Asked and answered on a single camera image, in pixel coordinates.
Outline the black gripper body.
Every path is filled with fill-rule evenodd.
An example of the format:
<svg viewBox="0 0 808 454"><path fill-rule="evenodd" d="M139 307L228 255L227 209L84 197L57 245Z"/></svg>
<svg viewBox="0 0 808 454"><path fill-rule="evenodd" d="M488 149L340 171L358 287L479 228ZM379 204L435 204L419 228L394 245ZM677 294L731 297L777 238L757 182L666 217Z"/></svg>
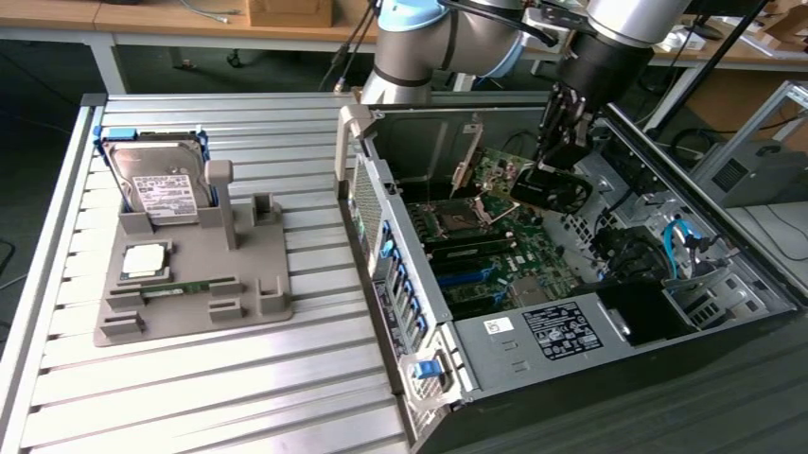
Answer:
<svg viewBox="0 0 808 454"><path fill-rule="evenodd" d="M587 102L621 98L654 56L650 47L634 47L599 34L577 32L558 63L561 87Z"/></svg>

